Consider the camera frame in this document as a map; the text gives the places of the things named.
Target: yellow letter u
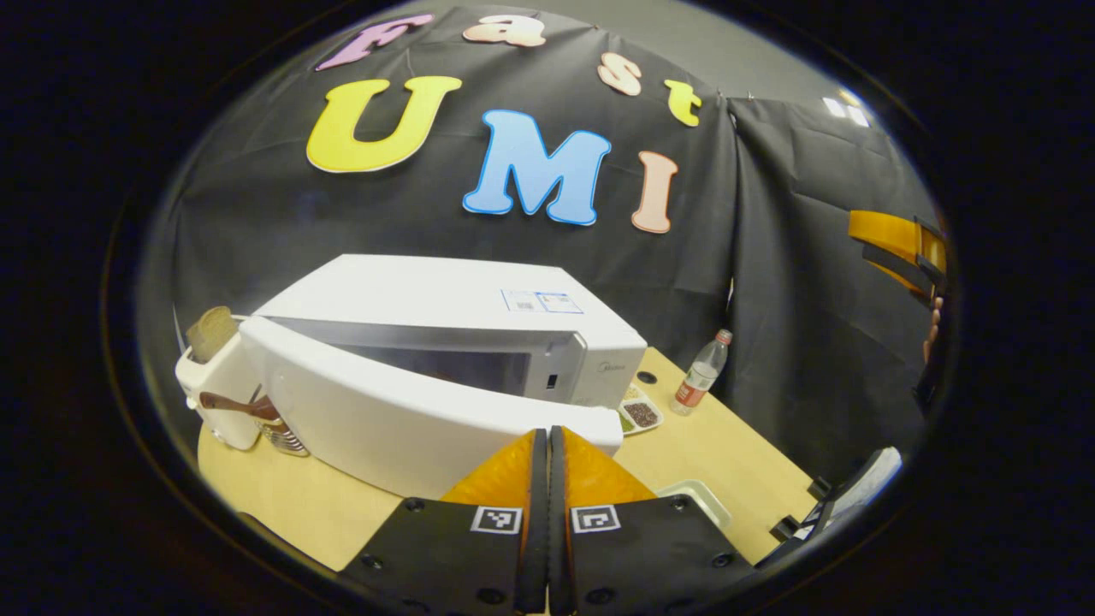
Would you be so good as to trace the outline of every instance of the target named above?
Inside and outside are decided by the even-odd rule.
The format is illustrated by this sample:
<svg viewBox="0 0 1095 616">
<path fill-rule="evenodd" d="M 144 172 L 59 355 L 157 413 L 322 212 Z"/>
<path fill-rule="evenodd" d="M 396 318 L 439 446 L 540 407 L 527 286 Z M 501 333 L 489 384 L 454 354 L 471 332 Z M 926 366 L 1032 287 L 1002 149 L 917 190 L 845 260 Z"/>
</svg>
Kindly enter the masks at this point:
<svg viewBox="0 0 1095 616">
<path fill-rule="evenodd" d="M 358 141 L 354 128 L 373 94 L 388 89 L 387 79 L 344 83 L 327 92 L 327 106 L 308 138 L 308 160 L 323 171 L 350 173 L 391 166 L 418 151 L 441 106 L 446 92 L 460 88 L 452 77 L 415 77 L 404 86 L 411 100 L 400 125 L 379 141 Z"/>
</svg>

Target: wooden table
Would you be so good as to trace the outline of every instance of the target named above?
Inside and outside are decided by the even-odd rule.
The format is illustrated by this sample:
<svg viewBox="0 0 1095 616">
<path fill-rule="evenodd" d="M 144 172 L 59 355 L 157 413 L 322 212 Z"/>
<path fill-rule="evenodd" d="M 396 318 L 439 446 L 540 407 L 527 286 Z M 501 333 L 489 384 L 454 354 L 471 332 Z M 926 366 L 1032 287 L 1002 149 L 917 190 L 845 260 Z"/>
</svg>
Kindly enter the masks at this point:
<svg viewBox="0 0 1095 616">
<path fill-rule="evenodd" d="M 724 530 L 741 555 L 756 563 L 779 542 L 769 531 L 785 515 L 805 518 L 817 501 L 810 479 L 714 396 L 689 417 L 669 409 L 684 374 L 655 349 L 639 371 L 658 377 L 635 382 L 665 416 L 660 427 L 626 437 L 615 461 L 658 491 L 699 479 L 734 518 Z M 198 467 L 206 481 L 237 511 L 323 565 L 343 569 L 388 519 L 401 497 L 355 479 L 314 456 L 298 458 L 265 440 L 241 452 L 218 442 L 205 427 Z"/>
</svg>

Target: microwave door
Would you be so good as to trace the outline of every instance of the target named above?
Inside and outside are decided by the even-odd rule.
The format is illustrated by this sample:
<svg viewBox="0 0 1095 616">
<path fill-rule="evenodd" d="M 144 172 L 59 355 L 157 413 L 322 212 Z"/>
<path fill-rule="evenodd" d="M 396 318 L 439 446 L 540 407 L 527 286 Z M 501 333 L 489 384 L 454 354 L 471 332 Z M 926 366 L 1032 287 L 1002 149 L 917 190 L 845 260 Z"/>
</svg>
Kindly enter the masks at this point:
<svg viewBox="0 0 1095 616">
<path fill-rule="evenodd" d="M 315 457 L 401 497 L 437 499 L 514 439 L 565 426 L 609 455 L 615 410 L 502 394 L 424 376 L 264 317 L 240 326 L 255 374 Z"/>
</svg>

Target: white tray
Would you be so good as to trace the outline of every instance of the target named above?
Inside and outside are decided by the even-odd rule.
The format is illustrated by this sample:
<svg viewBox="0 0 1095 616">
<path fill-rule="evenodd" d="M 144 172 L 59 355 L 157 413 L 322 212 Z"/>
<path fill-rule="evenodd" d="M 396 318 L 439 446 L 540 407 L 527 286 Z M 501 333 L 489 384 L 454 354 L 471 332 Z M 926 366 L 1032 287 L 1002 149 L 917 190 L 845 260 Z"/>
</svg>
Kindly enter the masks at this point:
<svg viewBox="0 0 1095 616">
<path fill-rule="evenodd" d="M 635 391 L 635 392 L 638 393 L 638 396 L 636 396 L 634 398 L 631 398 L 631 399 L 626 399 L 625 398 L 625 399 L 621 400 L 620 402 L 620 406 L 616 407 L 616 412 L 620 414 L 621 416 L 623 416 L 623 418 L 626 419 L 627 422 L 631 423 L 634 427 L 632 430 L 629 430 L 629 431 L 624 432 L 623 433 L 624 437 L 631 437 L 632 434 L 638 434 L 639 432 L 646 432 L 647 430 L 654 430 L 655 428 L 661 426 L 661 422 L 666 421 L 665 416 L 661 415 L 661 410 L 658 409 L 658 407 L 649 398 L 646 397 L 646 394 L 643 394 L 642 390 L 639 390 L 637 386 L 635 386 L 634 384 L 632 384 L 632 385 L 627 386 L 627 391 L 629 392 Z M 624 405 L 634 405 L 636 403 L 642 403 L 642 404 L 646 405 L 650 409 L 650 411 L 654 412 L 655 417 L 658 418 L 658 421 L 652 423 L 650 426 L 647 426 L 646 428 L 639 427 L 638 423 L 635 421 L 635 418 L 631 417 L 631 415 L 627 412 L 627 410 L 624 409 Z"/>
<path fill-rule="evenodd" d="M 718 502 L 715 495 L 712 493 L 711 488 L 699 479 L 687 479 L 679 484 L 673 484 L 662 488 L 656 492 L 658 497 L 671 497 L 673 495 L 687 495 L 692 497 L 695 504 L 700 505 L 700 509 L 707 515 L 708 519 L 717 526 L 719 530 L 725 531 L 729 525 L 733 518 L 730 512 L 726 511 L 723 503 Z"/>
</svg>

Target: black fabric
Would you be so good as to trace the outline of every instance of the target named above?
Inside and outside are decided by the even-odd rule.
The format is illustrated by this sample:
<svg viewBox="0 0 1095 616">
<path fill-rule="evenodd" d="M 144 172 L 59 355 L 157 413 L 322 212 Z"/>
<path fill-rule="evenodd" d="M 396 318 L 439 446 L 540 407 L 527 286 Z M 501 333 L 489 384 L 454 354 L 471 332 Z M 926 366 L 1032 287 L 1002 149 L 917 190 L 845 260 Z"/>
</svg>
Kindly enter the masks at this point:
<svg viewBox="0 0 1095 616">
<path fill-rule="evenodd" d="M 878 128 L 774 101 L 737 120 L 729 406 L 809 476 L 840 483 L 872 451 L 908 452 L 923 305 L 863 258 L 849 210 L 935 223 L 915 172 Z"/>
<path fill-rule="evenodd" d="M 548 43 L 523 48 L 463 39 L 465 28 L 492 14 L 541 20 Z M 338 254 L 378 253 L 561 266 L 678 365 L 714 337 L 725 319 L 737 168 L 731 120 L 714 88 L 592 25 L 492 7 L 452 9 L 356 62 L 314 71 L 365 25 L 257 83 L 211 128 L 178 191 L 168 196 L 164 232 L 175 242 L 170 289 L 181 329 L 211 305 L 249 314 Z M 599 79 L 596 67 L 606 51 L 642 67 L 638 96 Z M 408 97 L 403 83 L 431 74 L 463 85 L 446 95 L 411 158 L 368 173 L 334 174 L 309 163 L 306 143 L 328 90 L 391 81 L 368 103 L 355 132 L 373 140 L 397 124 Z M 694 108 L 699 127 L 671 115 L 665 79 L 692 84 L 704 101 Z M 482 116 L 488 109 L 531 115 L 549 152 L 575 130 L 611 141 L 597 179 L 595 224 L 553 221 L 543 207 L 527 216 L 512 179 L 515 207 L 507 214 L 463 209 L 486 153 L 491 132 Z M 672 228 L 665 234 L 631 222 L 643 189 L 643 150 L 680 168 L 669 196 Z M 159 374 L 170 391 L 170 371 Z M 187 429 L 195 438 L 196 426 Z"/>
</svg>

